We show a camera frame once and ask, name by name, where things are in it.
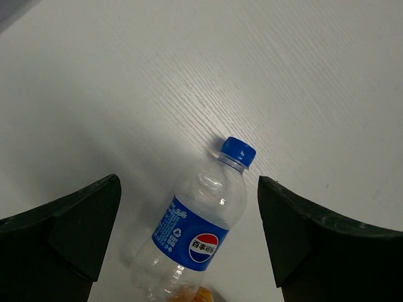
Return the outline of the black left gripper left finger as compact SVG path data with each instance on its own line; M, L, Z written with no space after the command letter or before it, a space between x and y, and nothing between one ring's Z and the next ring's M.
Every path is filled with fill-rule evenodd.
M122 195L110 174L1 220L1 301L87 301Z

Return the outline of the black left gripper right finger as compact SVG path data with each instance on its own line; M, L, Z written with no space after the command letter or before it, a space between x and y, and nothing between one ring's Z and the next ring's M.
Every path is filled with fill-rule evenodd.
M305 199L270 177L258 205L285 301L401 301L402 233Z

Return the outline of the pepsi label clear bottle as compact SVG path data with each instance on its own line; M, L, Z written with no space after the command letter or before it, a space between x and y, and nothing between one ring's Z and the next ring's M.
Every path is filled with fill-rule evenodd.
M247 204L243 173L256 151L228 137L216 158L187 168L130 266L139 301L192 301L209 264Z

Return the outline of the small orange juice bottle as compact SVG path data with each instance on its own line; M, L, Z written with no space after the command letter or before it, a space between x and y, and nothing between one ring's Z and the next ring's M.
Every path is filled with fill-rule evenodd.
M219 302L224 301L217 292L204 286L198 288L182 287L167 299L168 302Z

